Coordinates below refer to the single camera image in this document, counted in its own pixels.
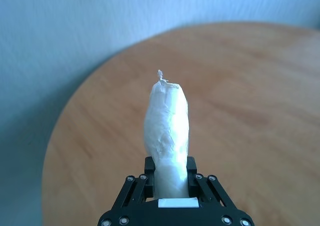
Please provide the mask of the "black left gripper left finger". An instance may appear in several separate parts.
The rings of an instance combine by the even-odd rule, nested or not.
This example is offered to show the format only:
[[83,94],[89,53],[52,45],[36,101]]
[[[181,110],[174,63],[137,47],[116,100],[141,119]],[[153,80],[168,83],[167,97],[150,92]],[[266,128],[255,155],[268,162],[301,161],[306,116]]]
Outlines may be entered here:
[[144,160],[144,173],[138,177],[133,175],[126,177],[112,209],[138,205],[145,202],[147,198],[153,198],[154,172],[155,164],[152,157],[146,157]]

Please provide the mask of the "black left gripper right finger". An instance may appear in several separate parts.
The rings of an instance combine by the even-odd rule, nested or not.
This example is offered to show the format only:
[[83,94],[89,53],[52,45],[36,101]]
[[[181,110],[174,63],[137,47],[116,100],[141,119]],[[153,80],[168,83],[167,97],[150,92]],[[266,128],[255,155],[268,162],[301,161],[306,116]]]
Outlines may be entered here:
[[198,173],[196,161],[191,156],[187,157],[186,168],[190,197],[197,197],[201,202],[233,208],[233,201],[215,175],[205,177]]

